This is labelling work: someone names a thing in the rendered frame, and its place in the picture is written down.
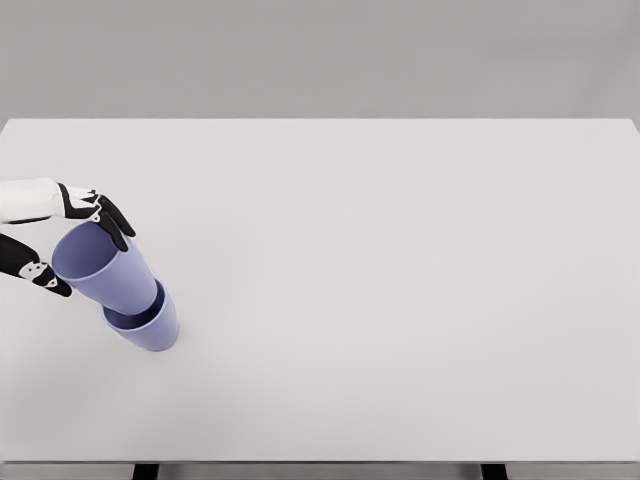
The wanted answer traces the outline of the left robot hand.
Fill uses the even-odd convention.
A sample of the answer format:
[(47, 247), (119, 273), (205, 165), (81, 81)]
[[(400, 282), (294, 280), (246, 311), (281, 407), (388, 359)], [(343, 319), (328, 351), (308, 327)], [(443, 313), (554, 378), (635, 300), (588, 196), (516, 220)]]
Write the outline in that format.
[[(0, 181), (0, 225), (46, 221), (52, 217), (90, 220), (111, 238), (114, 246), (128, 250), (124, 238), (136, 232), (121, 210), (94, 189), (68, 186), (50, 178)], [(26, 280), (62, 297), (72, 287), (30, 246), (0, 233), (0, 273)]]

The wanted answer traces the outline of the blue plastic cup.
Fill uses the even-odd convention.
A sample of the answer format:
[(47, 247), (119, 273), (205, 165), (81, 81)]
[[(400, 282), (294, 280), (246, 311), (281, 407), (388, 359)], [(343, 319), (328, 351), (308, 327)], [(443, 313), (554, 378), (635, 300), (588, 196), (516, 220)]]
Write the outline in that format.
[(62, 280), (102, 306), (125, 315), (149, 309), (158, 295), (156, 280), (134, 241), (126, 251), (97, 224), (69, 230), (54, 248), (51, 265)]
[(119, 336), (147, 351), (160, 352), (171, 348), (179, 336), (176, 308), (162, 283), (151, 306), (135, 315), (125, 315), (102, 308), (106, 324)]

